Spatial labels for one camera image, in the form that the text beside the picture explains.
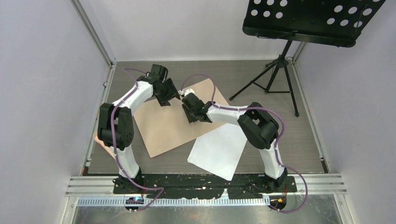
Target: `tripod leg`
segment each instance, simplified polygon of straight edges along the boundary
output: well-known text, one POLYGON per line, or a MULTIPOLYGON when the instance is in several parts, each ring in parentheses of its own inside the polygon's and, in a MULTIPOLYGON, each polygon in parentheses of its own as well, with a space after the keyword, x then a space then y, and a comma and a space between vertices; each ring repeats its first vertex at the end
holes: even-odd
POLYGON ((267 84, 267 87, 265 87, 265 93, 269 92, 269 89, 271 88, 272 83, 274 82, 274 79, 275 79, 276 74, 278 73, 278 71, 279 71, 279 66, 277 65, 277 66, 275 67, 275 69, 274 69, 274 72, 273 72, 272 75, 271 75, 271 78, 269 79, 269 82, 268 82, 268 84, 267 84))
POLYGON ((284 69, 285 69, 285 73, 286 73, 287 84, 289 85, 289 89, 290 89, 291 100, 293 101, 294 112, 295 112, 296 117, 299 117, 300 114, 298 113, 298 110, 297 110, 297 104, 296 104, 296 99, 294 98, 293 87, 291 87, 289 71, 287 70, 287 67, 284 67, 284 69))
POLYGON ((236 94, 234 94, 232 97, 230 97, 230 100, 233 100, 236 96, 238 96, 241 92, 243 92, 246 88, 248 88, 252 83, 254 83, 257 79, 259 79, 261 76, 263 76, 267 71, 269 71, 271 68, 275 66, 274 63, 271 62, 271 65, 266 68, 262 73, 260 73, 256 78, 254 78, 252 81, 250 81, 247 85, 245 85, 241 90, 239 90, 236 94))

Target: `tripod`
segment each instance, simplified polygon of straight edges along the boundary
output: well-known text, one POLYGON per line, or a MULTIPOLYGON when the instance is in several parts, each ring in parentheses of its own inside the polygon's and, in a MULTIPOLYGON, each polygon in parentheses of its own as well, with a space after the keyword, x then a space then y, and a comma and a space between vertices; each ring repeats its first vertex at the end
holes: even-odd
POLYGON ((291 94, 291 100, 293 101, 293 106, 294 106, 294 112, 295 116, 298 117, 300 114, 298 113, 297 110, 297 104, 296 104, 296 99, 294 98, 294 93, 293 93, 293 87, 291 87, 291 81, 290 81, 290 76, 289 76, 289 71, 287 70, 287 65, 289 62, 285 59, 286 53, 290 48, 292 41, 287 41, 285 48, 283 49, 283 52, 277 59, 272 61, 271 63, 268 63, 265 65, 266 69, 260 73, 256 78, 254 78, 252 81, 250 81, 247 85, 245 85, 241 90, 239 90, 236 94, 234 94, 232 97, 230 97, 230 100, 233 100, 236 96, 238 96, 240 93, 242 93, 245 89, 247 89, 251 84, 255 84, 258 87, 262 88, 265 93, 290 93, 291 94), (271 70, 273 67, 275 67, 274 72, 271 75, 271 79, 269 80, 267 87, 263 87, 259 84, 256 83, 257 79, 259 79, 261 76, 263 76, 265 73, 267 73, 269 70, 271 70), (287 84, 289 85, 289 91, 269 91, 271 88, 272 83, 274 82, 274 79, 279 71, 279 69, 283 68, 286 73, 286 78, 287 78, 287 84))

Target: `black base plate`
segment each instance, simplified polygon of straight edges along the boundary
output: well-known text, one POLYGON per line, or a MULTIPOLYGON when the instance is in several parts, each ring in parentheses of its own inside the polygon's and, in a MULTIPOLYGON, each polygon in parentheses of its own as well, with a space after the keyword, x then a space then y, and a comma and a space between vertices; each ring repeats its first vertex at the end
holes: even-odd
MULTIPOLYGON (((267 185, 270 178, 262 174, 235 174, 232 181, 226 181, 212 174, 144 174, 143 185, 148 188, 163 187, 164 192, 160 198, 180 199, 219 198, 227 189, 229 199, 262 198, 261 193, 283 193, 287 186, 288 192, 297 192, 293 176, 287 176, 285 184, 273 191, 267 185)), ((147 198, 154 198, 157 191, 145 191, 138 189, 124 178, 116 178, 114 194, 141 194, 146 193, 147 198)))

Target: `white paper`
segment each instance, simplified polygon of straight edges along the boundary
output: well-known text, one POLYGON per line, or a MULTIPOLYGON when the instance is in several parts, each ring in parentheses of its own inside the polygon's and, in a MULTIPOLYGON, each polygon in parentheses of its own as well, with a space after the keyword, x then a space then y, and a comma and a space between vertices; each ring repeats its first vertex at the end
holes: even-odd
POLYGON ((225 124, 198 137, 187 161, 230 181, 246 141, 239 126, 225 124))

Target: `beige cardboard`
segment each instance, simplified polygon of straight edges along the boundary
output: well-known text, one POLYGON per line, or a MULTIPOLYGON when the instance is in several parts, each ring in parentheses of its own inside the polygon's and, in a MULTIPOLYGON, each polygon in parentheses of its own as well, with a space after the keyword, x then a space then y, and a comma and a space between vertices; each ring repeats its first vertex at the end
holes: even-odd
MULTIPOLYGON (((206 103, 211 100, 213 84, 210 79, 206 79, 186 89, 193 89, 195 95, 206 103)), ((218 89, 216 89, 214 101, 228 105, 218 89)), ((181 100, 174 98, 170 101, 170 105, 161 107, 158 101, 153 99, 145 102, 134 114, 151 158, 224 125, 224 123, 199 121, 190 124, 182 108, 181 100)))

